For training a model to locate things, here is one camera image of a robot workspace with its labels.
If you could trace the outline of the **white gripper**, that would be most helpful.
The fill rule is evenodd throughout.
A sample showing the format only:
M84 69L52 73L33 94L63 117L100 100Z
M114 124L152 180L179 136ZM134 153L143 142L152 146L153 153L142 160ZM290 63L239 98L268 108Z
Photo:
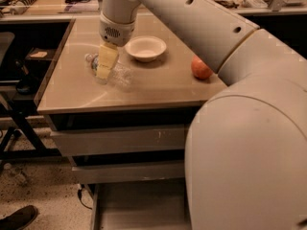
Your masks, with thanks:
M99 33L102 40L108 43L101 44L99 48L97 78L101 80L108 78L110 69L116 64L119 57L116 46L123 47L128 43L134 27L134 13L116 12L106 15L102 12L100 14Z

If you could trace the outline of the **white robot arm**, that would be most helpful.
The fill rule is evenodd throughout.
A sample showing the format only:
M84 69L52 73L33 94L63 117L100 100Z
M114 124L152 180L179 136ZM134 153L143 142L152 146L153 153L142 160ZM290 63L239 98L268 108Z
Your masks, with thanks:
M226 86L187 133L192 229L306 230L305 58L212 0L99 1L104 41L125 45L144 5Z

